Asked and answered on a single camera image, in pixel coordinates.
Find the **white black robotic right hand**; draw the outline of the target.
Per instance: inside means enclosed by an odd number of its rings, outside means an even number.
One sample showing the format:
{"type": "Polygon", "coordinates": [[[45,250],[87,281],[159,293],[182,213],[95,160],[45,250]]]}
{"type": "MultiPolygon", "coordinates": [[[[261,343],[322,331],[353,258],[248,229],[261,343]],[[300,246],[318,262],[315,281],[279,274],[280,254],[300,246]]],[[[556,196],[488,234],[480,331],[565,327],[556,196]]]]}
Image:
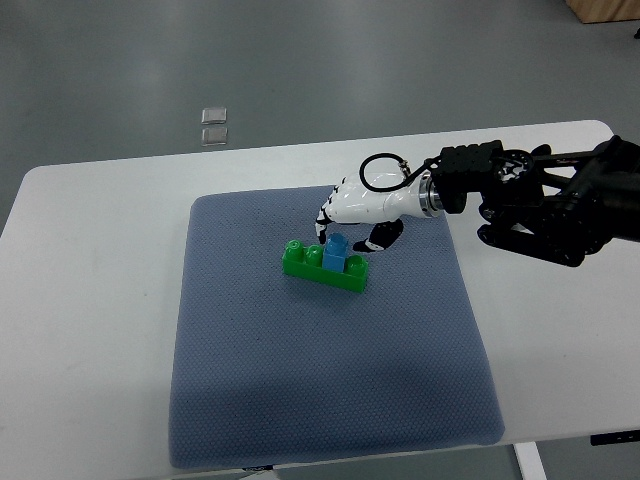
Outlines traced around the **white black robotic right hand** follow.
{"type": "Polygon", "coordinates": [[[367,188],[358,174],[349,175],[336,185],[321,206],[315,221],[320,244],[326,243],[326,230],[332,223],[371,224],[368,237],[353,244],[357,252],[388,249],[404,230],[403,216],[433,218],[442,209],[439,195],[428,173],[407,186],[400,173],[377,172],[367,188]]]}

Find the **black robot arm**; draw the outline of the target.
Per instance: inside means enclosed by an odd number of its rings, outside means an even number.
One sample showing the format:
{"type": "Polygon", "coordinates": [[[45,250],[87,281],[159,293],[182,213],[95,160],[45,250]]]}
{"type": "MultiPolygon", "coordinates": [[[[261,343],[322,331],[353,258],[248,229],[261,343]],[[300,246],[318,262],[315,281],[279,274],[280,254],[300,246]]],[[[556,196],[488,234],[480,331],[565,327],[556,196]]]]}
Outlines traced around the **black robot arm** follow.
{"type": "Polygon", "coordinates": [[[449,214],[480,194],[477,235],[498,249],[577,267],[613,239],[639,239],[639,147],[617,135],[565,154],[499,140],[445,147],[424,168],[449,214]]]}

